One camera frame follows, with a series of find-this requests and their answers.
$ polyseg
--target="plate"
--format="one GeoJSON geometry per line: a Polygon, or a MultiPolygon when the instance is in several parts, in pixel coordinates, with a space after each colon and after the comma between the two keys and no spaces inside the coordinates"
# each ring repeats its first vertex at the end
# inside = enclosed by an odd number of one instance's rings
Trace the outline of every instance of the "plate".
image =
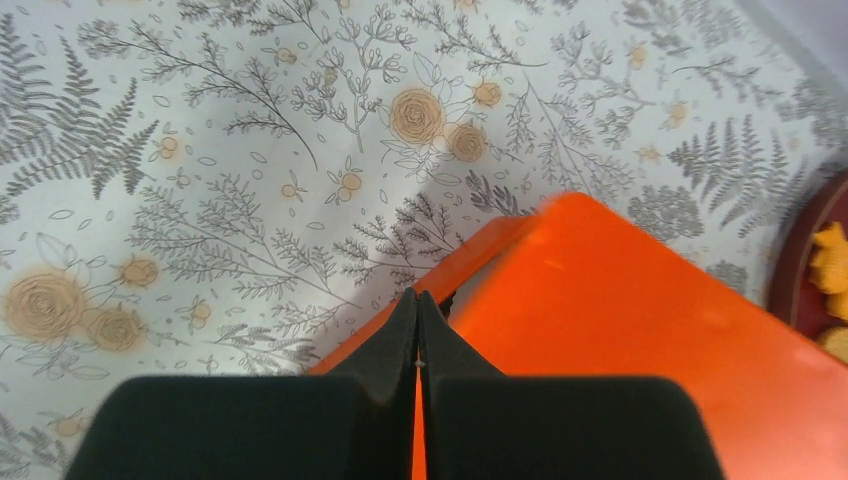
{"type": "Polygon", "coordinates": [[[830,327],[845,326],[828,315],[826,295],[810,282],[813,234],[831,222],[848,229],[848,171],[819,190],[801,211],[780,252],[769,287],[768,311],[813,340],[830,327]]]}

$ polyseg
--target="floral tablecloth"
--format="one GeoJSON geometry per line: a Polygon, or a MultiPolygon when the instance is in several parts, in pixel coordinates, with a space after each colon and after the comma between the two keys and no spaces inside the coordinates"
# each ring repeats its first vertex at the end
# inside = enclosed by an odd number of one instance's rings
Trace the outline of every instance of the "floral tablecloth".
{"type": "Polygon", "coordinates": [[[2,2],[0,477],[128,377],[302,372],[562,191],[761,302],[848,138],[780,45],[723,0],[2,2]]]}

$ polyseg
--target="orange lid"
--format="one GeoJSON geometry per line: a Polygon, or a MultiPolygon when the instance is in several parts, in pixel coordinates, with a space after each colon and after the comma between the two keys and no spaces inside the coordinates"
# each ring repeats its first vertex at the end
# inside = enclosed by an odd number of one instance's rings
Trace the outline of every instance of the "orange lid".
{"type": "Polygon", "coordinates": [[[452,320],[510,375],[675,380],[730,479],[848,479],[848,368],[585,195],[550,205],[452,320]]]}

